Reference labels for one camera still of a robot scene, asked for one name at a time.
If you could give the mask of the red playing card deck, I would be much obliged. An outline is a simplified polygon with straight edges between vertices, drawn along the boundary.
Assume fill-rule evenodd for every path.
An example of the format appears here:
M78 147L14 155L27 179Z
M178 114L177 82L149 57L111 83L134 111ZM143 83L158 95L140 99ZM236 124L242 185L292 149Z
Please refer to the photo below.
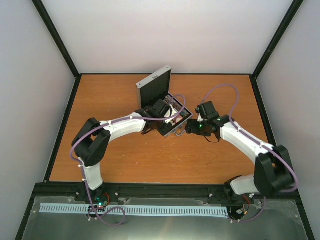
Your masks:
M175 124L178 124L181 120L183 120L182 117L177 117L177 118L174 119L173 122L174 122Z

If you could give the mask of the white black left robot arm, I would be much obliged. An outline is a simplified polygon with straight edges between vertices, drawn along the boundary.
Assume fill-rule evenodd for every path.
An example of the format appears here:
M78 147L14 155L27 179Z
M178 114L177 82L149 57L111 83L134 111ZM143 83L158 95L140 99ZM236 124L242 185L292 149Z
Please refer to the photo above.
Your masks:
M154 106L146 106L114 120L88 119L71 144L70 157L79 163L86 195L92 201L103 198L104 188L100 162L110 142L133 133L146 133L159 129L180 115L171 102L158 100Z

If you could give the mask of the silver aluminium poker case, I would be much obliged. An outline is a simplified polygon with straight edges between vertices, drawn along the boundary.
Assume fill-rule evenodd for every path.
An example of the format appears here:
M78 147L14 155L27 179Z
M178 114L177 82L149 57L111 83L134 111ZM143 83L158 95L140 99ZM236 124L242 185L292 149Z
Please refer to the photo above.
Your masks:
M167 95L173 96L169 91L171 74L172 68L169 65L166 65L136 83L138 107L143 109L142 115L144 117L161 119L164 118L165 114L168 112L168 110L170 110L171 104L165 101L165 97ZM181 117L181 111L186 108L183 107L182 102L180 103L182 104L182 108L177 114L172 116L173 118ZM192 112L189 109L187 110L190 112L190 116L183 118L183 120L177 124L177 127L171 134L175 134L176 136L180 137L185 133L186 123L193 116ZM147 129L143 130L142 133L145 135L152 130L156 130L157 122L159 121L149 120L146 125Z

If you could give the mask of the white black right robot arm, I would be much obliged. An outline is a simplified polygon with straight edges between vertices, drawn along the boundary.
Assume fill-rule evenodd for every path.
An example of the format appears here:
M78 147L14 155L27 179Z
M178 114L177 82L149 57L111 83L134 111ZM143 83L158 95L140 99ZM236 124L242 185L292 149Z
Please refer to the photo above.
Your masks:
M258 194L268 198L296 190L297 177L284 146L266 143L242 128L229 115L219 115L211 101L198 105L195 110L198 118L187 121L187 134L205 138L215 135L218 141L232 144L254 164L253 174L239 175L224 183L224 195L229 202L240 195Z

